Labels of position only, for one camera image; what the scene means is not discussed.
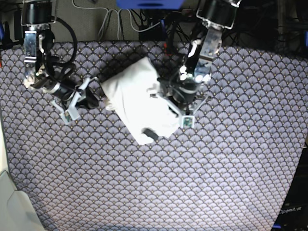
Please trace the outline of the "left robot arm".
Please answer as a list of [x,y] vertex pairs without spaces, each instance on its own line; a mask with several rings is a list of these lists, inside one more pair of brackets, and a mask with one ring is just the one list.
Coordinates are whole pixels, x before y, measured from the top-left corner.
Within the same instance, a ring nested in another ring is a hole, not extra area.
[[178,108],[187,110],[202,84],[210,79],[223,31],[233,28],[240,3],[240,0],[206,0],[203,7],[197,9],[198,21],[191,31],[188,53],[174,74],[166,80],[158,80],[167,89],[164,96]]

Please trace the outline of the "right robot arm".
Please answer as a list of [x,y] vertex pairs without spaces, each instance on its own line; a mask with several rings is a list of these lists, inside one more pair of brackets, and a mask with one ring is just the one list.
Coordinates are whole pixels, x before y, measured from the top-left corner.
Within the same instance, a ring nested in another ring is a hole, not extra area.
[[[26,27],[24,37],[25,79],[27,88],[41,90],[53,95],[61,102],[60,108],[95,109],[99,106],[97,98],[89,87],[89,81],[77,84],[71,79],[76,69],[73,63],[77,55],[77,38],[71,26],[57,17],[57,1],[25,0],[21,16],[21,26]],[[71,58],[61,63],[51,50],[55,44],[55,35],[51,25],[60,23],[70,33],[73,40]]]

